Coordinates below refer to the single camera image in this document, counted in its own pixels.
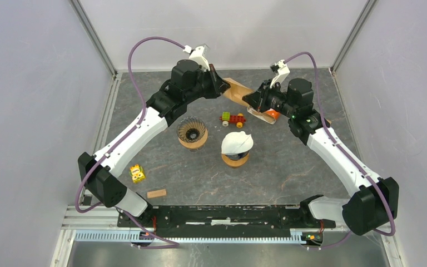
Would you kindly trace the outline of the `orange coffee filter box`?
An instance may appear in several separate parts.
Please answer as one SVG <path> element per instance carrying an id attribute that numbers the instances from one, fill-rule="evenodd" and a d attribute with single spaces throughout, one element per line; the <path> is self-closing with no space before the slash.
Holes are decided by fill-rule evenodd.
<path id="1" fill-rule="evenodd" d="M 252 114 L 253 116 L 255 116 L 256 118 L 259 118 L 271 125 L 275 124 L 277 119 L 280 117 L 280 113 L 278 113 L 277 111 L 273 110 L 273 109 L 269 109 L 265 112 L 257 112 L 256 110 L 254 110 L 252 107 L 248 107 L 247 108 L 248 113 Z"/>

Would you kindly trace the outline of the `brown paper coffee filter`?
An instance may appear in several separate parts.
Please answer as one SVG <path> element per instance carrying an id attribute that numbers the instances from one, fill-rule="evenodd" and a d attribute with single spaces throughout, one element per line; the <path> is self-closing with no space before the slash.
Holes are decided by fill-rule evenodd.
<path id="1" fill-rule="evenodd" d="M 228 88 L 222 95 L 241 106 L 249 107 L 250 105 L 242 98 L 245 95 L 253 93 L 253 90 L 240 84 L 232 78 L 224 78 L 224 81 L 230 85 L 230 88 Z"/>

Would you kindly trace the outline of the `smoky grey dripper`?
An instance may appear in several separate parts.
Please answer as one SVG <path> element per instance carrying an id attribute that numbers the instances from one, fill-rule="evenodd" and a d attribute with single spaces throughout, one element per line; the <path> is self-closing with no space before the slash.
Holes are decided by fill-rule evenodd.
<path id="1" fill-rule="evenodd" d="M 200 141 L 206 134 L 205 123 L 195 116 L 184 118 L 177 127 L 177 137 L 186 143 Z"/>

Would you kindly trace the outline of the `white paper coffee filter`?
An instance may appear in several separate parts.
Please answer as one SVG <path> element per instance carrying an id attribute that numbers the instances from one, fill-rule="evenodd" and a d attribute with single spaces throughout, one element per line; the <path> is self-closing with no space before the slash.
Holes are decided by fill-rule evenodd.
<path id="1" fill-rule="evenodd" d="M 251 134 L 245 131 L 228 133 L 221 144 L 221 153 L 224 155 L 237 155 L 252 149 L 254 141 Z"/>

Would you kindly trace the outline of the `blue plastic dripper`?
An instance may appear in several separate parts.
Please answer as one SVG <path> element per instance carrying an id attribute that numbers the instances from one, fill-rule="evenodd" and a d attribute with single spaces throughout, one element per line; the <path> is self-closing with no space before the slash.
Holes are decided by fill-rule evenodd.
<path id="1" fill-rule="evenodd" d="M 225 154 L 225 156 L 232 161 L 238 161 L 245 158 L 248 154 L 249 151 L 245 151 L 238 154 Z"/>

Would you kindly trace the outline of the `wooden ring stand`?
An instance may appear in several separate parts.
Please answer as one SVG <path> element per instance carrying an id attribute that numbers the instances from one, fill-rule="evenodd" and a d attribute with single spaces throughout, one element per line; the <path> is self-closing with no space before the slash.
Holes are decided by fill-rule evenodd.
<path id="1" fill-rule="evenodd" d="M 207 130 L 201 134 L 200 131 L 195 128 L 188 129 L 187 131 L 182 132 L 180 136 L 178 136 L 180 144 L 188 150 L 196 150 L 203 147 L 207 142 L 207 139 Z"/>
<path id="2" fill-rule="evenodd" d="M 224 161 L 224 163 L 231 168 L 239 168 L 241 166 L 243 166 L 249 159 L 250 155 L 247 154 L 245 157 L 239 159 L 239 160 L 232 160 L 230 158 L 228 158 L 226 155 L 222 154 L 221 158 Z"/>

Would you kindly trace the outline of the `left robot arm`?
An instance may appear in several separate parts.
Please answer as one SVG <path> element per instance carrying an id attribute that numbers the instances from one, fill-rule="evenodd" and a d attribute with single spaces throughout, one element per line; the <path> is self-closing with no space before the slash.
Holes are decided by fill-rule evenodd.
<path id="1" fill-rule="evenodd" d="M 147 226 L 152 221 L 148 202 L 120 182 L 119 176 L 149 141 L 186 113 L 190 103 L 199 98 L 218 98 L 229 88 L 213 65 L 202 70 L 195 61 L 178 61 L 170 79 L 148 99 L 146 109 L 129 126 L 93 155 L 84 152 L 79 156 L 82 186 L 105 207 L 126 211 L 138 226 Z"/>

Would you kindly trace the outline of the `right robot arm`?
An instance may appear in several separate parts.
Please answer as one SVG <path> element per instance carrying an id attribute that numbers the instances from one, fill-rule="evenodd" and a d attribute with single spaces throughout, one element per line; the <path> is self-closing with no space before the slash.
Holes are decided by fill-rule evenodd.
<path id="1" fill-rule="evenodd" d="M 383 179 L 343 144 L 324 116 L 314 109 L 311 82 L 294 78 L 286 92 L 280 88 L 278 83 L 266 80 L 242 100 L 258 112 L 273 109 L 286 116 L 292 134 L 324 160 L 350 196 L 349 199 L 314 196 L 303 201 L 305 208 L 299 211 L 300 222 L 306 227 L 313 227 L 320 220 L 344 223 L 358 236 L 370 231 L 395 235 L 398 183 L 392 177 Z"/>

